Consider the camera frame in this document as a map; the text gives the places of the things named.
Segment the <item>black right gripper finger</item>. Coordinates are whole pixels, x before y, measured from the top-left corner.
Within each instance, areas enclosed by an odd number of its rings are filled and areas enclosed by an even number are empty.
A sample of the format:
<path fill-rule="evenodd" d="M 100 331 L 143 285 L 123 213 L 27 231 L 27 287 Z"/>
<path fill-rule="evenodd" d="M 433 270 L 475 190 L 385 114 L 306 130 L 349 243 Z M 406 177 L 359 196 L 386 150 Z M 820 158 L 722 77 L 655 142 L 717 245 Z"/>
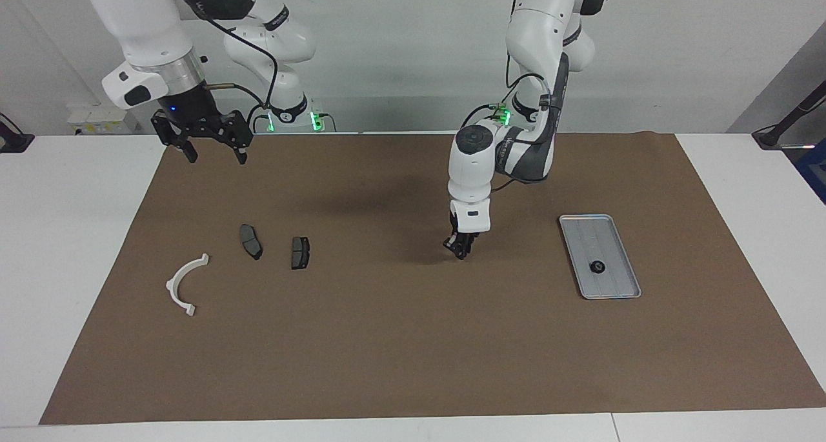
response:
<path fill-rule="evenodd" d="M 159 137 L 163 145 L 174 147 L 180 151 L 189 163 L 197 162 L 198 154 L 188 138 L 186 130 L 177 132 L 173 123 L 169 121 L 164 112 L 156 112 L 152 116 L 152 125 L 156 136 Z"/>
<path fill-rule="evenodd" d="M 240 165 L 248 159 L 246 148 L 251 145 L 253 133 L 247 119 L 239 110 L 219 116 L 218 141 L 230 147 Z"/>

